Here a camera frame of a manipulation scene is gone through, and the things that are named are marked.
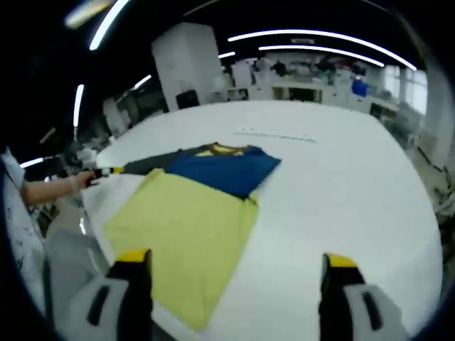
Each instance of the white sleeve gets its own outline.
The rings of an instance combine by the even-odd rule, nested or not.
[[[22,188],[23,177],[25,176],[26,170],[20,167],[17,160],[11,155],[9,149],[6,150],[5,154],[1,155],[1,159],[14,185],[19,189]]]

